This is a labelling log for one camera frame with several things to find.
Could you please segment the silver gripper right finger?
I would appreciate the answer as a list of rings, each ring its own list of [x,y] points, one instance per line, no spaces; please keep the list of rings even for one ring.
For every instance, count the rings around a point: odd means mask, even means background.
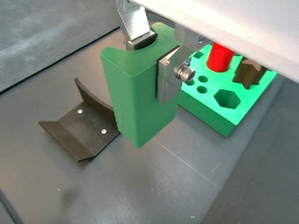
[[[156,97],[161,103],[177,95],[183,83],[192,81],[191,56],[207,45],[207,38],[179,24],[173,36],[180,45],[157,60]]]

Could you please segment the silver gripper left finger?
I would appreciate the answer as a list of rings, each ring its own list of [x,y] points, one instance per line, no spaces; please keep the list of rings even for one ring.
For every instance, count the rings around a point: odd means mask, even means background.
[[[116,0],[116,11],[125,35],[125,49],[138,50],[148,47],[157,37],[151,30],[145,8],[132,0]]]

